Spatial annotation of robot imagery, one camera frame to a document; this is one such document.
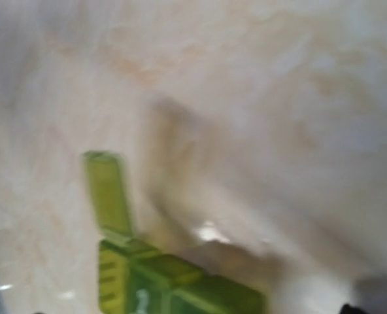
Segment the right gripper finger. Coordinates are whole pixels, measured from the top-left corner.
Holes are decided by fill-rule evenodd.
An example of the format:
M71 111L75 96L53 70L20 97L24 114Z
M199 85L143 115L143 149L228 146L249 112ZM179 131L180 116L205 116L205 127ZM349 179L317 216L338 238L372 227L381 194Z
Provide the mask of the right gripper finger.
M363 309L350 305L350 304L344 304L339 314L368 314L368 312L364 311Z

